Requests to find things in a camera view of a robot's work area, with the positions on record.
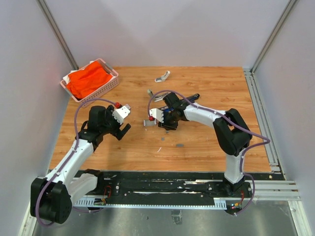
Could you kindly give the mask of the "grey white stapler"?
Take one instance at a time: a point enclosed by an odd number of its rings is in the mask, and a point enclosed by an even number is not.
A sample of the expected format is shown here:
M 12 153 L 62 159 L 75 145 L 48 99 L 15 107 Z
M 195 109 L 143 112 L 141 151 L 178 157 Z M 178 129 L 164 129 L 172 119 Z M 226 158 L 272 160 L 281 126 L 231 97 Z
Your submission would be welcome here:
M 154 101 L 154 102 L 162 101 L 163 98 L 168 95 L 168 92 L 154 95 L 150 89 L 147 90 L 147 93 L 148 93 L 149 97 L 152 98 L 152 101 Z

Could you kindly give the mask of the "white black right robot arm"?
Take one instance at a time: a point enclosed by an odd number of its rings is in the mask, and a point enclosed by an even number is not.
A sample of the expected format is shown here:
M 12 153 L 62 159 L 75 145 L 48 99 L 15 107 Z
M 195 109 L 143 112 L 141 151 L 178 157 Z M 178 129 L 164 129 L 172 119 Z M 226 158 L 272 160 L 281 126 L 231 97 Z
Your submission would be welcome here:
M 226 154 L 223 191 L 230 197 L 237 195 L 245 179 L 242 152 L 249 147 L 252 139 L 252 134 L 242 130 L 249 128 L 240 113 L 236 109 L 210 112 L 195 102 L 190 104 L 184 99 L 179 99 L 173 92 L 164 97 L 163 101 L 168 109 L 164 111 L 157 109 L 162 119 L 158 122 L 158 127 L 167 131 L 176 130 L 179 121 L 195 121 L 214 129 L 218 144 Z

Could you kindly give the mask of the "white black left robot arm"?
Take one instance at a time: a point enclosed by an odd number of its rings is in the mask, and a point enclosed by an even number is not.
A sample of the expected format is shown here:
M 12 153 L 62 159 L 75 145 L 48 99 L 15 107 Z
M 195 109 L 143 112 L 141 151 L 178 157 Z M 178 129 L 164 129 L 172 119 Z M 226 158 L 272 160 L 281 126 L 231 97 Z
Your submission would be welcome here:
M 88 120 L 81 129 L 75 130 L 75 140 L 65 157 L 45 177 L 37 177 L 31 183 L 30 214 L 38 223 L 62 224 L 84 195 L 105 192 L 104 175 L 99 170 L 87 169 L 77 180 L 74 177 L 105 135 L 110 134 L 117 140 L 123 138 L 131 128 L 130 124 L 121 127 L 129 115 L 130 106 L 119 103 L 90 108 Z

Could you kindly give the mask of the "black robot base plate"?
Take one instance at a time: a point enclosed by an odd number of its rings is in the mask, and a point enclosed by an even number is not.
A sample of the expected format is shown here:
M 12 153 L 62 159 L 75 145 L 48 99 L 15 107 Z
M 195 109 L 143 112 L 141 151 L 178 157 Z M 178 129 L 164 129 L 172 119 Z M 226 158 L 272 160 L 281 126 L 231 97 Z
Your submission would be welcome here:
M 212 205 L 216 198 L 231 201 L 255 195 L 252 180 L 229 196 L 223 190 L 223 173 L 102 171 L 101 186 L 83 197 L 96 197 L 103 204 Z

